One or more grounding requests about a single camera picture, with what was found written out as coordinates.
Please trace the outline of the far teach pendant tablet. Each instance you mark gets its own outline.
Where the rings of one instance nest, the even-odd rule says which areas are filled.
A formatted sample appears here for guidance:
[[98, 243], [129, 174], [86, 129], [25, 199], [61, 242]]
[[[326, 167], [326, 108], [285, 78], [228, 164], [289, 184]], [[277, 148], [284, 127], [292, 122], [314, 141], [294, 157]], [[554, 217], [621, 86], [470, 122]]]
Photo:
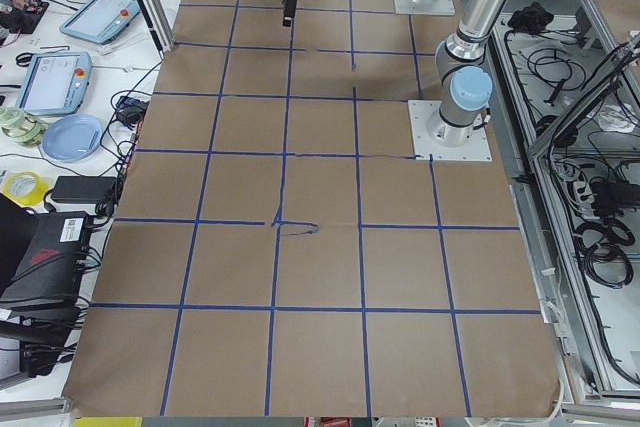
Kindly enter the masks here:
[[115, 39], [139, 13], [137, 0], [88, 0], [59, 27], [59, 31], [104, 45]]

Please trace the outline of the teach pendant tablet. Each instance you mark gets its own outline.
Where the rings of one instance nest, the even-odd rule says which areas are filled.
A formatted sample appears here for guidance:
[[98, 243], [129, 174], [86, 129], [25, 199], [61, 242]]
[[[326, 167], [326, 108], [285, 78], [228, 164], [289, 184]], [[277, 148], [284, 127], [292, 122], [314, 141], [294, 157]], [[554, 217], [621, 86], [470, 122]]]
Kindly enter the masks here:
[[87, 52], [35, 54], [17, 107], [36, 116], [73, 114], [83, 102], [91, 70], [92, 59]]
[[139, 13], [137, 0], [88, 0], [59, 27], [59, 31], [104, 45], [115, 39]]

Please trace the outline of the near teach pendant tablet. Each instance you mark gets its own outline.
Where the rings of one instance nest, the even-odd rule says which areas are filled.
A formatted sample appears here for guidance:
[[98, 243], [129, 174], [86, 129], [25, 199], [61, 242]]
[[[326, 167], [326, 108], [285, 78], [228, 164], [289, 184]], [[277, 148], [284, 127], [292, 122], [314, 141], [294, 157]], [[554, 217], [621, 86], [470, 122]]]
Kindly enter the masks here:
[[73, 114], [83, 102], [91, 70], [92, 59], [87, 52], [35, 54], [17, 107], [36, 116]]

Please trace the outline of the blue plate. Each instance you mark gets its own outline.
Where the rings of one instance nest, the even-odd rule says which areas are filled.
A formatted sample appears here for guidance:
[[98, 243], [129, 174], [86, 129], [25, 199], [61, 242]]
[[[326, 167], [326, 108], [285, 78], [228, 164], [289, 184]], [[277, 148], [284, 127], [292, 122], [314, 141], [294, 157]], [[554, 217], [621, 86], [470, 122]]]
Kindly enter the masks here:
[[89, 114], [68, 115], [47, 128], [41, 151], [53, 160], [76, 162], [96, 151], [102, 134], [103, 126], [97, 117]]

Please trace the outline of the black laptop power brick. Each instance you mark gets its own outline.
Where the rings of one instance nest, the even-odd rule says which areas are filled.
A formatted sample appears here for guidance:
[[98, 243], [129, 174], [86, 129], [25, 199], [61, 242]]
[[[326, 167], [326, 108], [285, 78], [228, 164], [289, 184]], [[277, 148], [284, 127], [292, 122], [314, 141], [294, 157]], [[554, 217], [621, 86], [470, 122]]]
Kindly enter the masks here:
[[113, 192], [115, 185], [116, 178], [110, 176], [61, 176], [50, 198], [56, 203], [97, 204]]

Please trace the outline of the yellow tape roll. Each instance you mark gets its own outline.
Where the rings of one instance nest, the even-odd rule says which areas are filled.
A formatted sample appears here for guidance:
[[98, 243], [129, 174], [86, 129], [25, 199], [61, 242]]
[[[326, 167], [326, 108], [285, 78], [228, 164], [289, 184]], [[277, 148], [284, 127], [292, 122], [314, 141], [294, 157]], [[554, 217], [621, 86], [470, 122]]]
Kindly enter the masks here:
[[13, 202], [32, 207], [44, 200], [48, 183], [34, 172], [9, 174], [3, 181], [1, 192]]

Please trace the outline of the black computer box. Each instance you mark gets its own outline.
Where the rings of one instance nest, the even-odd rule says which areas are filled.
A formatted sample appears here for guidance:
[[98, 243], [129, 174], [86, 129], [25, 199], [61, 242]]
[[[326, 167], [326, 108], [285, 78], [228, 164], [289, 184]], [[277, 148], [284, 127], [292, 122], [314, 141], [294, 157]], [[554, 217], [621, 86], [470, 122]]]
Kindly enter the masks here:
[[14, 312], [71, 307], [89, 252], [84, 211], [30, 213], [1, 197], [1, 307]]

